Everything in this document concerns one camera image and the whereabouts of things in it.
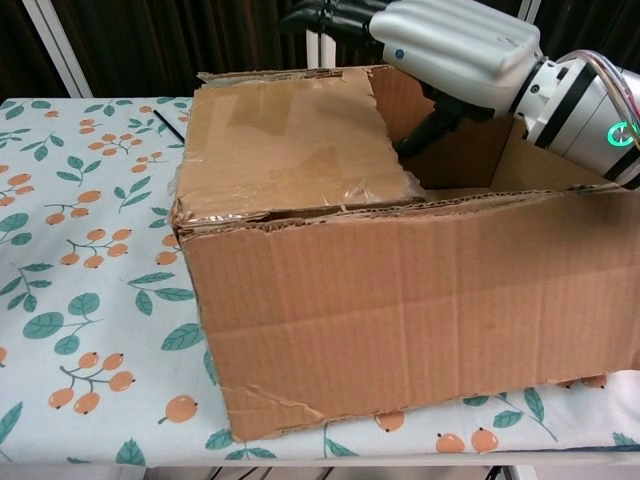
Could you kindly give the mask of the floral orange leaf tablecloth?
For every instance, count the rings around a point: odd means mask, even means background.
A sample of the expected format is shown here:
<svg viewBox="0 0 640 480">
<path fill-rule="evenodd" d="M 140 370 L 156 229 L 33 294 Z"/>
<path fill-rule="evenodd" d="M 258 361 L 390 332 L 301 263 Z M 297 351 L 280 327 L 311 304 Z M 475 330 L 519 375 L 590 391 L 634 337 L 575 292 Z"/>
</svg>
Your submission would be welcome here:
<svg viewBox="0 0 640 480">
<path fill-rule="evenodd" d="M 640 374 L 232 439 L 167 223 L 185 97 L 0 100 L 0 466 L 619 454 Z"/>
</svg>

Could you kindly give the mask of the brown cardboard box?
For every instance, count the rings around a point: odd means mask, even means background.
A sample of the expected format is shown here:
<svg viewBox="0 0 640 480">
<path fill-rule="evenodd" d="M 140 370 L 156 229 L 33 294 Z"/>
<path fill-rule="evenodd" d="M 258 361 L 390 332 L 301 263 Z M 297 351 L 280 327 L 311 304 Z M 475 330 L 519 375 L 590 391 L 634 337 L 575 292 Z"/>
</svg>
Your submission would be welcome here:
<svg viewBox="0 0 640 480">
<path fill-rule="evenodd" d="M 640 370 L 640 151 L 594 185 L 389 67 L 203 74 L 170 223 L 232 436 Z"/>
</svg>

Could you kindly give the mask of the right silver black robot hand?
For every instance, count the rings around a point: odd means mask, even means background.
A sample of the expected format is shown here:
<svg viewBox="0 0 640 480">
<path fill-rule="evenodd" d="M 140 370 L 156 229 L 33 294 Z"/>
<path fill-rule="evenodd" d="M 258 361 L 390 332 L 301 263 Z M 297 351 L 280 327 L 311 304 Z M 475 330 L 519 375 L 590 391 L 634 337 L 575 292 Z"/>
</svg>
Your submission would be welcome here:
<svg viewBox="0 0 640 480">
<path fill-rule="evenodd" d="M 476 0 L 299 0 L 278 28 L 362 48 L 420 84 L 434 110 L 395 143 L 400 159 L 418 155 L 463 117 L 513 113 L 542 59 L 535 26 Z"/>
</svg>

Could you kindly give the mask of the thin black stick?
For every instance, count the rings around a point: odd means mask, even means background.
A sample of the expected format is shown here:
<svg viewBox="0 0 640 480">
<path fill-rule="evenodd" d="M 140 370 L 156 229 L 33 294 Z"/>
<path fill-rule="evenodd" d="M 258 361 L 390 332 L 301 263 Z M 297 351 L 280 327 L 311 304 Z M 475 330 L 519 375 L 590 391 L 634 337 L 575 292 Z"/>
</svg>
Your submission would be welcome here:
<svg viewBox="0 0 640 480">
<path fill-rule="evenodd" d="M 161 124 L 164 125 L 182 145 L 184 145 L 184 135 L 176 127 L 174 127 L 159 111 L 153 109 L 152 112 L 154 116 L 161 122 Z"/>
</svg>

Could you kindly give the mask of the dark pleated curtain panel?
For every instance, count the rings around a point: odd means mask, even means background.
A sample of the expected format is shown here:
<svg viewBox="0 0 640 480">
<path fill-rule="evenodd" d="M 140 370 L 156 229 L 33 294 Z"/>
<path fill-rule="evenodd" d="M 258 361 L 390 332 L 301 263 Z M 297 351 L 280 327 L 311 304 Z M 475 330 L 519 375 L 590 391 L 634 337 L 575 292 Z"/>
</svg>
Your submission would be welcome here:
<svg viewBox="0 0 640 480">
<path fill-rule="evenodd" d="M 189 96 L 197 74 L 304 68 L 296 0 L 51 0 L 96 97 Z"/>
<path fill-rule="evenodd" d="M 0 0 L 0 101 L 67 96 L 22 0 Z"/>
<path fill-rule="evenodd" d="M 541 0 L 535 25 L 554 60 L 589 49 L 640 74 L 640 0 Z"/>
<path fill-rule="evenodd" d="M 382 43 L 366 34 L 346 34 L 335 38 L 339 67 L 378 65 L 384 62 Z"/>
</svg>

